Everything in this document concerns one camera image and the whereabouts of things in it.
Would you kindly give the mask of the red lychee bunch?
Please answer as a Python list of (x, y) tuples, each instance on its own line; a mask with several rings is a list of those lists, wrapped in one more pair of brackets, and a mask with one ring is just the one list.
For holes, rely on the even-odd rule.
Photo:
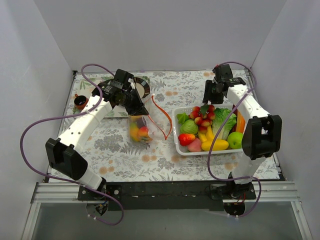
[(188, 115), (198, 127), (207, 128), (212, 125), (215, 116), (214, 105), (194, 106)]

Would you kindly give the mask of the dark purple eggplant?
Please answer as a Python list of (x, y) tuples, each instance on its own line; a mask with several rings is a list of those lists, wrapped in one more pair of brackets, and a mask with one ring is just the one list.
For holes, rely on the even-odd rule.
[(147, 122), (146, 119), (143, 116), (141, 116), (136, 120), (136, 124), (139, 128), (142, 128), (143, 126), (147, 125)]

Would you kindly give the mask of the yellow green mango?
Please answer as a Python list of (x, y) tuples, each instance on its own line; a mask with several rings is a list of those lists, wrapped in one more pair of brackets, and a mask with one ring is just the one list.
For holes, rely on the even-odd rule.
[(138, 132), (139, 132), (139, 128), (138, 128), (137, 124), (132, 122), (129, 125), (129, 136), (134, 142), (140, 141)]

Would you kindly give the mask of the clear zip bag orange zipper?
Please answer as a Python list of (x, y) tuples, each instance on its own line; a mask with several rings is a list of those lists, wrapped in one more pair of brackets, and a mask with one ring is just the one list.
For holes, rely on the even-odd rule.
[(169, 135), (173, 130), (173, 121), (170, 115), (160, 107), (155, 101), (155, 95), (150, 94), (146, 98), (142, 100), (144, 103), (144, 107), (148, 111), (147, 115), (129, 115), (128, 116), (128, 133), (130, 137), (130, 124), (136, 123), (137, 119), (140, 117), (144, 117), (146, 120), (146, 127), (148, 127), (148, 135), (150, 137), (149, 140), (141, 140), (139, 142), (135, 142), (137, 144), (148, 144), (153, 140), (165, 141), (168, 139)]

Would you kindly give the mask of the orange red pepper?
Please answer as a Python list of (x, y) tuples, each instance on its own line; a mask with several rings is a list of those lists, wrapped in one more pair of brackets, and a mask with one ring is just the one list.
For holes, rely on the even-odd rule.
[(138, 130), (138, 137), (139, 139), (141, 139), (142, 141), (148, 141), (150, 139), (149, 136), (149, 129), (147, 126), (143, 126)]

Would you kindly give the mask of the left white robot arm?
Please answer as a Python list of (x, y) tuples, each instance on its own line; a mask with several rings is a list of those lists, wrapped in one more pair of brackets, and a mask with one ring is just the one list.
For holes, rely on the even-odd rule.
[(89, 187), (95, 200), (106, 196), (105, 179), (96, 174), (81, 153), (88, 138), (114, 107), (122, 106), (130, 116), (147, 116), (133, 74), (118, 69), (109, 81), (99, 83), (92, 91), (81, 116), (57, 139), (48, 139), (45, 149), (49, 165), (72, 180)]

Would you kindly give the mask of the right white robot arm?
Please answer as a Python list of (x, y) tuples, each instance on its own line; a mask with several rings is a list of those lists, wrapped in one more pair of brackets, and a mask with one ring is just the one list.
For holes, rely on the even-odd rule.
[(282, 119), (260, 106), (252, 94), (253, 87), (249, 87), (242, 78), (234, 77), (230, 65), (230, 62), (224, 62), (214, 67), (215, 77), (205, 82), (202, 102), (222, 104), (227, 98), (244, 118), (243, 155), (227, 179), (232, 183), (226, 186), (227, 195), (237, 199), (245, 192), (243, 185), (252, 181), (265, 159), (279, 151)]

